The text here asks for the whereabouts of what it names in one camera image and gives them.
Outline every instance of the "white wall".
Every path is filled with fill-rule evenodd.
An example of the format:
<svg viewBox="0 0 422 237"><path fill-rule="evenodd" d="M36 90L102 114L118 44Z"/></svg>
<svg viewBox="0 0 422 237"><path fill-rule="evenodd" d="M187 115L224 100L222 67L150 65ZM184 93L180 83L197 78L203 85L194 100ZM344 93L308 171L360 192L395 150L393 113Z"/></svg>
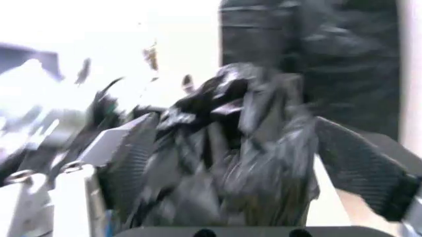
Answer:
<svg viewBox="0 0 422 237"><path fill-rule="evenodd" d="M400 142L422 158L422 1L398 2L403 55Z"/></svg>

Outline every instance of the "plastic wrapping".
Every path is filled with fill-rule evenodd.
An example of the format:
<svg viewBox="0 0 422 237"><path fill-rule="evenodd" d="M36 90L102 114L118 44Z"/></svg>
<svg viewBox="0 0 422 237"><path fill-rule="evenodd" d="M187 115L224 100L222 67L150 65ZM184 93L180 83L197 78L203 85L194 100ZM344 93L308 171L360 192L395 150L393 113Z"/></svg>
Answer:
<svg viewBox="0 0 422 237"><path fill-rule="evenodd" d="M123 230L304 225L319 193L315 119L301 105L298 75L263 72L223 67L162 114Z"/></svg>
<svg viewBox="0 0 422 237"><path fill-rule="evenodd" d="M225 0L221 22L224 65L300 73L314 114L397 139L395 0Z"/></svg>

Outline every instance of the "metal bracket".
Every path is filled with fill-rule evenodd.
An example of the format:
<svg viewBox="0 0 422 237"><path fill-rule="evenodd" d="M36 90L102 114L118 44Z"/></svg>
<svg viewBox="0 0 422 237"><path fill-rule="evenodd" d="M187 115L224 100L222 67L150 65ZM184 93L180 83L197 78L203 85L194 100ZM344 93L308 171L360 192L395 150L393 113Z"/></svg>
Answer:
<svg viewBox="0 0 422 237"><path fill-rule="evenodd" d="M54 237L106 237L107 215L95 168L80 161L56 178Z"/></svg>

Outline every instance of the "white surface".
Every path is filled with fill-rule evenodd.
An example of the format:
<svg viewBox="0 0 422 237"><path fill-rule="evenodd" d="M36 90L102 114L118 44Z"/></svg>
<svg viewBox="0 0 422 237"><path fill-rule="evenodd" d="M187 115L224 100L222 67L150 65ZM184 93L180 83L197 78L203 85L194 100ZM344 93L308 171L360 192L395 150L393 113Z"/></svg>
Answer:
<svg viewBox="0 0 422 237"><path fill-rule="evenodd" d="M350 226L351 222L318 155L314 161L320 196L311 202L307 226Z"/></svg>
<svg viewBox="0 0 422 237"><path fill-rule="evenodd" d="M400 142L422 157L422 1L397 2L402 42Z"/></svg>

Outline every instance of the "gray metal part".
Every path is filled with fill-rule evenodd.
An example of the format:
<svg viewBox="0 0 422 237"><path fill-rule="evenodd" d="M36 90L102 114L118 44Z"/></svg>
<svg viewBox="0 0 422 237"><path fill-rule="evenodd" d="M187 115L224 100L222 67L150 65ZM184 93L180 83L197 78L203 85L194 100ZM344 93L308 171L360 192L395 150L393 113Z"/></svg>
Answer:
<svg viewBox="0 0 422 237"><path fill-rule="evenodd" d="M139 117L120 127L102 131L78 157L78 160L94 166L106 164L112 158L113 152L120 145L127 133L144 119L143 117Z"/></svg>
<svg viewBox="0 0 422 237"><path fill-rule="evenodd" d="M422 236L422 188L419 189L400 228L403 237Z"/></svg>
<svg viewBox="0 0 422 237"><path fill-rule="evenodd" d="M53 206L46 176L31 175L31 182L18 182L0 189L2 237L39 237L52 231Z"/></svg>
<svg viewBox="0 0 422 237"><path fill-rule="evenodd" d="M54 205L54 237L105 237L107 215L92 165L57 177Z"/></svg>

